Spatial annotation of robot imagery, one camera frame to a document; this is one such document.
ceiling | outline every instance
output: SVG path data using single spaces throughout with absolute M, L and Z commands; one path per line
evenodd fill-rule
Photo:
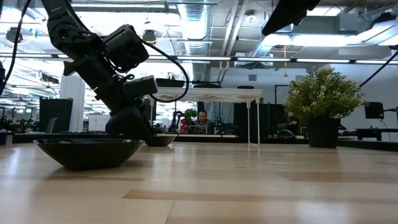
M 12 43 L 5 38 L 5 34 L 10 27 L 16 27 L 20 18 L 21 7 L 17 5 L 23 1 L 5 1 L 2 15 L 0 18 L 0 53 L 11 52 Z M 168 1 L 169 12 L 164 13 L 156 11 L 155 7 L 162 7 L 163 1 L 147 2 L 132 0 L 117 1 L 87 1 L 75 0 L 73 6 L 81 21 L 92 32 L 99 35 L 108 35 L 123 24 L 131 24 L 134 26 L 138 34 L 142 35 L 145 30 L 155 30 L 157 37 L 156 46 L 169 55 L 186 55 L 186 39 L 187 32 L 194 32 L 197 27 L 185 26 L 184 20 L 178 14 L 178 4 Z M 178 2 L 189 2 L 188 0 L 179 0 Z M 233 29 L 227 41 L 228 46 L 233 42 L 231 40 L 233 31 L 237 29 L 237 21 L 239 20 L 242 5 L 238 6 L 237 14 L 232 16 L 231 9 L 234 4 L 233 0 L 207 0 L 207 2 L 215 3 L 210 5 L 210 16 L 208 18 L 208 35 L 201 42 L 206 42 L 209 46 L 207 55 L 221 55 L 224 37 L 226 35 L 229 21 L 234 21 Z M 352 0 L 339 1 L 328 0 L 322 1 L 318 7 L 311 12 L 293 31 L 289 33 L 290 37 L 302 34 L 318 34 L 318 35 L 345 35 L 355 36 L 364 32 L 369 28 L 370 23 L 375 16 L 389 10 L 396 11 L 396 0 Z M 246 12 L 253 10 L 250 14 L 243 16 L 239 31 L 234 39 L 231 48 L 231 55 L 237 53 L 249 54 L 256 49 L 263 40 L 261 27 L 266 23 L 266 19 L 272 14 L 277 5 L 277 0 L 253 0 L 248 1 Z M 249 15 L 255 17 L 253 21 L 248 19 Z M 40 1 L 34 1 L 28 11 L 28 15 L 24 18 L 22 25 L 22 34 L 24 40 L 18 46 L 18 53 L 30 54 L 62 54 L 50 43 L 47 26 L 47 13 L 41 5 Z M 331 24 L 338 21 L 338 28 Z M 158 55 L 156 51 L 147 49 L 150 55 Z M 271 48 L 268 57 L 298 57 L 298 58 L 345 58 L 345 59 L 382 59 L 391 54 L 391 50 L 386 46 L 377 44 L 354 44 L 350 47 L 312 47 L 301 45 L 274 46 Z M 10 58 L 1 58 L 4 68 L 10 66 Z M 217 73 L 218 63 L 210 63 L 210 72 Z M 308 68 L 312 66 L 307 63 L 290 63 L 289 68 Z M 193 77 L 195 73 L 192 64 L 184 63 L 184 67 Z M 273 63 L 268 65 L 266 69 L 272 68 L 279 70 L 284 68 L 284 63 Z M 61 81 L 63 73 L 63 62 L 58 59 L 31 59 L 18 58 L 13 69 L 12 76 L 8 82 L 9 87 L 5 96 L 9 98 L 24 97 L 38 98 L 40 96 L 57 97 L 59 95 L 59 86 L 46 82 L 43 75 L 48 75 Z M 131 71 L 137 77 L 146 75 L 155 75 L 156 77 L 167 77 L 173 73 L 177 77 L 181 75 L 178 68 L 171 63 L 142 63 L 135 70 Z M 224 80 L 231 83 L 228 77 Z M 86 90 L 86 108 L 88 111 L 93 107 L 105 107 L 101 103 L 93 103 L 94 93 L 87 88 Z M 16 105 L 16 101 L 0 100 L 2 106 L 12 107 Z M 28 106 L 37 105 L 35 101 L 28 103 Z

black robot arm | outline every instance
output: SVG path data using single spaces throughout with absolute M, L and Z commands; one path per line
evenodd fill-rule
M 81 22 L 70 0 L 42 0 L 49 15 L 51 43 L 73 62 L 64 62 L 64 75 L 77 72 L 111 111 L 106 125 L 110 135 L 150 139 L 154 133 L 144 115 L 142 96 L 157 93 L 153 76 L 133 81 L 121 78 L 148 59 L 147 50 L 133 26 L 123 25 L 100 37 Z

white table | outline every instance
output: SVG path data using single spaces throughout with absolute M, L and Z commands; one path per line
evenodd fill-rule
M 236 138 L 233 134 L 158 134 L 158 136 L 195 137 L 195 138 Z
M 159 87 L 155 95 L 156 98 L 162 100 L 172 100 L 184 93 L 184 88 L 167 88 Z M 257 139 L 258 143 L 253 145 L 260 145 L 260 114 L 259 104 L 262 90 L 246 90 L 246 89 L 227 89 L 227 88 L 190 88 L 188 93 L 181 99 L 181 101 L 199 101 L 199 102 L 229 102 L 229 103 L 246 103 L 248 108 L 248 139 L 250 142 L 250 104 L 253 101 L 257 103 Z M 153 106 L 155 100 L 150 99 L 150 123 L 152 124 Z

potted plant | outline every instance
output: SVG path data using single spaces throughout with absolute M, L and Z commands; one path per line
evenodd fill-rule
M 364 105 L 360 87 L 334 68 L 313 68 L 300 81 L 292 81 L 286 109 L 307 126 L 310 147 L 335 148 L 340 119 Z
M 198 116 L 198 111 L 195 109 L 187 109 L 184 112 L 184 116 L 187 124 L 190 124 L 192 122 L 192 118 L 196 118 Z

green plant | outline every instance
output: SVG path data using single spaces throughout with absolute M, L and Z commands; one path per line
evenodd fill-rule
M 286 109 L 303 119 L 344 118 L 364 105 L 360 87 L 334 68 L 313 68 L 300 81 L 292 81 Z
M 187 109 L 184 112 L 185 118 L 192 119 L 198 116 L 198 112 L 195 109 Z

